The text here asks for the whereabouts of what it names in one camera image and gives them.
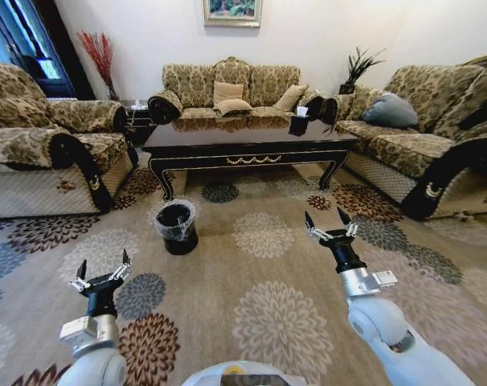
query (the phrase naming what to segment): black trash can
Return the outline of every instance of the black trash can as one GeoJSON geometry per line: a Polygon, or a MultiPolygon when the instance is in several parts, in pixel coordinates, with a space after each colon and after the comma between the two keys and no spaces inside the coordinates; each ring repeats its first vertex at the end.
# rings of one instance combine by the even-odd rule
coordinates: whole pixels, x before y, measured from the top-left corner
{"type": "Polygon", "coordinates": [[[195,206],[185,199],[174,199],[160,208],[154,217],[154,227],[163,237],[166,250],[173,255],[185,255],[198,243],[195,231],[195,206]]]}

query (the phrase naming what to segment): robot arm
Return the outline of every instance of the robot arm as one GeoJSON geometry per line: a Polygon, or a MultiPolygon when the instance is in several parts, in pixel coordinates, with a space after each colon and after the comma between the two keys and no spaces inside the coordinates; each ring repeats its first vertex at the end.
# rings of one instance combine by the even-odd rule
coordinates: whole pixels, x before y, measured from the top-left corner
{"type": "Polygon", "coordinates": [[[88,298],[86,316],[65,323],[59,338],[72,348],[77,361],[59,380],[59,386],[122,386],[125,360],[117,350],[117,310],[113,292],[131,274],[131,260],[124,250],[122,265],[113,273],[85,281],[86,260],[70,281],[88,298]]]}
{"type": "Polygon", "coordinates": [[[474,385],[415,331],[396,304],[378,296],[382,287],[394,285],[397,279],[391,271],[369,275],[351,246],[358,225],[340,208],[338,213],[346,228],[323,232],[306,212],[308,234],[333,252],[349,304],[349,324],[381,360],[390,382],[394,386],[474,385]]]}

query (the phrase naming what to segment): gray pillow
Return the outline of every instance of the gray pillow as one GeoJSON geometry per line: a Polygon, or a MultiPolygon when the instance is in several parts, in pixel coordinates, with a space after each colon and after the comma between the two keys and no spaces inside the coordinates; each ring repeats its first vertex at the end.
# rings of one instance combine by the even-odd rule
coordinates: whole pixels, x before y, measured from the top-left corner
{"type": "Polygon", "coordinates": [[[362,114],[362,119],[372,125],[397,129],[416,126],[419,123],[419,116],[410,102],[390,92],[378,98],[362,114]]]}

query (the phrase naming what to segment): picture frame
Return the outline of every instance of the picture frame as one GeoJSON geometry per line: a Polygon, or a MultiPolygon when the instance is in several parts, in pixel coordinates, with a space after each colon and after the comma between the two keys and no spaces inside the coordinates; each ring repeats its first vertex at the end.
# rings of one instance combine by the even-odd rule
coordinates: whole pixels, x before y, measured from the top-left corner
{"type": "Polygon", "coordinates": [[[262,1],[203,0],[204,26],[259,28],[262,1]]]}

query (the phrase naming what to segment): coffee table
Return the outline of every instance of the coffee table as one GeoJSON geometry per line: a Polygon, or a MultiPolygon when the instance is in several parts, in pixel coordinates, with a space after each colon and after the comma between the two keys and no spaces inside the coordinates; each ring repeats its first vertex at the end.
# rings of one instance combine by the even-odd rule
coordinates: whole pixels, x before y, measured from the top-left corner
{"type": "Polygon", "coordinates": [[[322,121],[309,122],[305,133],[290,124],[284,117],[179,119],[159,125],[142,149],[165,201],[174,197],[168,170],[329,162],[319,181],[326,190],[358,139],[322,121]]]}

